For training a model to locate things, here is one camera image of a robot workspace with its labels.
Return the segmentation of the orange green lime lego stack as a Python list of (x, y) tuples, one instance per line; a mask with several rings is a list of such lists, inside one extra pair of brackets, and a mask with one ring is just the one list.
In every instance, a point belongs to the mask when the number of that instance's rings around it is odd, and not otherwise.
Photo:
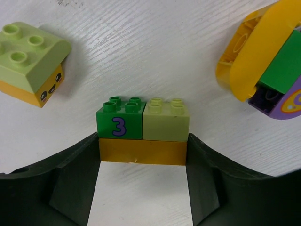
[(190, 114), (181, 98), (110, 97), (96, 112), (96, 125), (102, 161), (186, 163)]

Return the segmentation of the lime and orange lego stack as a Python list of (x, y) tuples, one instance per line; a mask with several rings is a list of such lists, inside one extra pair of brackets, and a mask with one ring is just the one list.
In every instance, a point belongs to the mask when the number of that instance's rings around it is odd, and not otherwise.
[(71, 44), (23, 22), (0, 32), (0, 90), (42, 108), (64, 80), (62, 62)]

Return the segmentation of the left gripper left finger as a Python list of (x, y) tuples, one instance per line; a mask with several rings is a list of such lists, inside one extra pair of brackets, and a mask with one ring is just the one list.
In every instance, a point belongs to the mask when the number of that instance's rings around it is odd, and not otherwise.
[(0, 175), (2, 226), (86, 226), (100, 167), (98, 136)]

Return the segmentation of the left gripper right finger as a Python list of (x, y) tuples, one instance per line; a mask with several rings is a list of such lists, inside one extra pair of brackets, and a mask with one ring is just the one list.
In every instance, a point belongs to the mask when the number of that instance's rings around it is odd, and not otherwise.
[(195, 226), (298, 226), (301, 172), (273, 177), (242, 166), (189, 134), (186, 175)]

